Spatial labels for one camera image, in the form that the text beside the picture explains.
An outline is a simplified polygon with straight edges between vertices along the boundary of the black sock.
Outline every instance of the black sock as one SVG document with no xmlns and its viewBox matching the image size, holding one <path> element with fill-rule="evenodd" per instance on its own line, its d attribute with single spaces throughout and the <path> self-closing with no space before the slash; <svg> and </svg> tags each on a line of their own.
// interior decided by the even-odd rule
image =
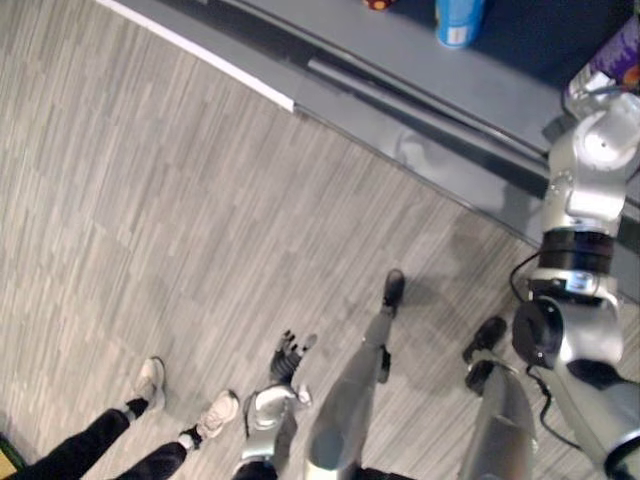
<svg viewBox="0 0 640 480">
<path fill-rule="evenodd" d="M 134 398 L 130 402 L 127 402 L 127 407 L 129 407 L 129 410 L 133 412 L 136 418 L 140 418 L 148 406 L 149 402 L 144 398 Z"/>
<path fill-rule="evenodd" d="M 191 437 L 191 439 L 193 440 L 194 448 L 196 450 L 198 450 L 198 448 L 200 448 L 200 444 L 202 443 L 202 437 L 200 436 L 200 434 L 198 434 L 198 431 L 196 430 L 196 426 L 194 425 L 189 430 L 185 430 L 184 432 L 180 432 L 181 435 L 183 433 L 185 433 L 185 434 L 187 434 L 187 435 L 189 435 Z"/>
</svg>

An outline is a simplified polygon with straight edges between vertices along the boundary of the person's leg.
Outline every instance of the person's leg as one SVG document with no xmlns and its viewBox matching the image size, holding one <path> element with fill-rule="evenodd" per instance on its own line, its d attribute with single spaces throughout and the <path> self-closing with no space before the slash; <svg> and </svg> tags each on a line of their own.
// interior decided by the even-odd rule
<svg viewBox="0 0 640 480">
<path fill-rule="evenodd" d="M 164 406 L 164 367 L 159 359 L 147 359 L 140 371 L 134 392 L 137 397 L 122 409 L 109 409 L 83 432 L 67 438 L 42 460 L 15 473 L 16 479 L 78 479 L 108 450 L 131 422 L 149 407 Z"/>
<path fill-rule="evenodd" d="M 222 432 L 224 425 L 238 414 L 239 407 L 236 395 L 225 390 L 202 414 L 198 423 L 180 434 L 178 441 L 162 445 L 118 478 L 164 480 L 171 477 L 184 463 L 190 451 L 197 450 L 204 440 L 217 437 Z"/>
</svg>

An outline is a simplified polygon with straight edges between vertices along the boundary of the white sneaker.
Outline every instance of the white sneaker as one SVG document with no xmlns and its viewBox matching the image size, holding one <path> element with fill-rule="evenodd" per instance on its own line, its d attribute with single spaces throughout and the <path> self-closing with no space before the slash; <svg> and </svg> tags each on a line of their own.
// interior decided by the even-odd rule
<svg viewBox="0 0 640 480">
<path fill-rule="evenodd" d="M 147 411 L 162 410 L 164 408 L 164 364 L 158 357 L 147 358 L 142 364 L 134 393 L 149 402 Z"/>
<path fill-rule="evenodd" d="M 229 423 L 238 414 L 240 402 L 231 390 L 225 390 L 218 395 L 209 410 L 204 412 L 196 424 L 196 431 L 203 440 L 217 437 L 225 423 Z"/>
</svg>

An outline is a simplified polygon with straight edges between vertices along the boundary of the can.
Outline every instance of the can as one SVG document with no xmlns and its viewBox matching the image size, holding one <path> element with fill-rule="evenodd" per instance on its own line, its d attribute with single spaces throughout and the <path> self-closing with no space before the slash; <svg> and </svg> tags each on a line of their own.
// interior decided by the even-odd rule
<svg viewBox="0 0 640 480">
<path fill-rule="evenodd" d="M 640 24 L 631 17 L 622 28 L 580 69 L 564 91 L 565 108 L 584 118 L 603 108 L 608 95 L 589 94 L 605 87 L 635 87 L 640 83 Z"/>
<path fill-rule="evenodd" d="M 468 46 L 480 32 L 483 13 L 484 0 L 437 0 L 438 40 L 451 48 Z"/>
</svg>

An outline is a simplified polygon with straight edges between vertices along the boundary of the blue can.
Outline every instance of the blue can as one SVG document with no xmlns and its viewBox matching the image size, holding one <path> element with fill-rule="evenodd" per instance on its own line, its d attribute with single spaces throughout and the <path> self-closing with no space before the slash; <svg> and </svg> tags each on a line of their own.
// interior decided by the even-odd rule
<svg viewBox="0 0 640 480">
<path fill-rule="evenodd" d="M 480 31 L 484 0 L 437 0 L 437 36 L 443 45 L 466 47 Z"/>
</svg>

